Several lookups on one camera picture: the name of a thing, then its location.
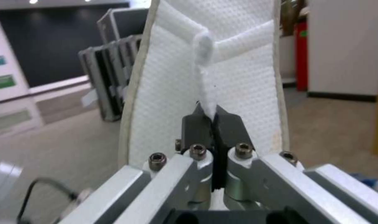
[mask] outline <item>tiled floor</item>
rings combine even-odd
[[[290,148],[306,167],[332,163],[347,172],[378,178],[378,156],[371,154],[374,103],[307,98],[293,88],[284,92]],[[24,170],[0,205],[1,216],[16,216],[28,185],[38,176],[54,177],[82,190],[100,186],[117,170],[120,122],[106,123],[98,110],[78,109],[82,94],[37,104],[25,99],[26,106],[7,105],[18,113],[11,116],[18,124],[0,132],[4,136],[0,137],[0,161],[18,164]],[[31,122],[19,114],[25,109]],[[23,133],[11,134],[14,131]],[[34,223],[49,223],[66,204],[58,192],[38,186],[25,214]]]

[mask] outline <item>textured white cloth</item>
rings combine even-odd
[[[153,152],[171,157],[198,100],[211,118],[217,104],[241,116],[260,156],[288,145],[275,57],[279,7],[278,0],[153,1],[119,156],[128,151],[138,167]]]

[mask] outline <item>red fire extinguisher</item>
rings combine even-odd
[[[295,29],[296,37],[296,69],[297,90],[306,91],[308,88],[308,48],[307,48],[307,17],[298,18]]]

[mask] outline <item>hex socket screw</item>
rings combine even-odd
[[[250,159],[253,156],[253,147],[247,143],[238,143],[235,147],[235,154],[240,159]]]
[[[207,149],[202,144],[193,144],[189,147],[189,155],[192,159],[200,161],[206,157]]]
[[[297,158],[297,156],[296,156],[294,153],[292,153],[292,152],[290,152],[290,151],[281,151],[281,152],[279,153],[279,155],[280,155],[281,157],[283,157],[284,159],[286,159],[286,160],[287,160],[289,163],[291,163],[294,167],[297,166],[298,158]]]
[[[180,152],[181,151],[181,140],[175,139],[175,151]]]
[[[167,157],[163,153],[156,152],[149,156],[148,162],[151,170],[159,171],[167,163]]]

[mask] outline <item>black screen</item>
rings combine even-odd
[[[30,87],[84,75],[78,51],[102,45],[96,22],[112,4],[0,10],[0,23]]]
[[[129,35],[142,34],[145,28],[147,9],[115,12],[114,17],[120,38]]]

